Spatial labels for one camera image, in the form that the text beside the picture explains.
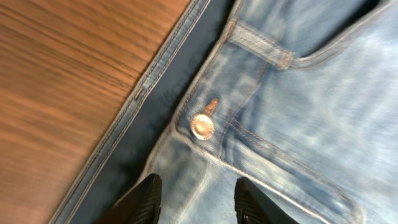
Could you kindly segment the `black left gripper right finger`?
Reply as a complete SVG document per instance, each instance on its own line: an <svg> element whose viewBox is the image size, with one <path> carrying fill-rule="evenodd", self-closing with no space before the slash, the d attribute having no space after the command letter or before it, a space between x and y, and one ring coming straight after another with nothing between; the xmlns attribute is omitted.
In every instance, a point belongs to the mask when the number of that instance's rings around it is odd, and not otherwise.
<svg viewBox="0 0 398 224"><path fill-rule="evenodd" d="M238 224L298 224L247 177L240 177L234 189Z"/></svg>

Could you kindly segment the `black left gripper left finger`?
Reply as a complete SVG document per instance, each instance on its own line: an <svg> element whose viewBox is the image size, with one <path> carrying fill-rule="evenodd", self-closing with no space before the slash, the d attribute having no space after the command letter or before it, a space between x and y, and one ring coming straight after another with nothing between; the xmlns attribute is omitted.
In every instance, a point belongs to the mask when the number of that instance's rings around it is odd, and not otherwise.
<svg viewBox="0 0 398 224"><path fill-rule="evenodd" d="M158 224L161 200L162 179L150 174L93 224Z"/></svg>

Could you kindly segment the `light blue denim jeans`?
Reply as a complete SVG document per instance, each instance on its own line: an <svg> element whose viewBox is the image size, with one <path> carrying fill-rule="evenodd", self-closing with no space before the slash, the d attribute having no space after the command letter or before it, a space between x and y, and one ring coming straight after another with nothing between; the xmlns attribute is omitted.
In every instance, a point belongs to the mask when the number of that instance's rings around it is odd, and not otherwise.
<svg viewBox="0 0 398 224"><path fill-rule="evenodd" d="M240 177L298 223L396 223L397 2L191 2L51 222L150 174L158 223L237 223Z"/></svg>

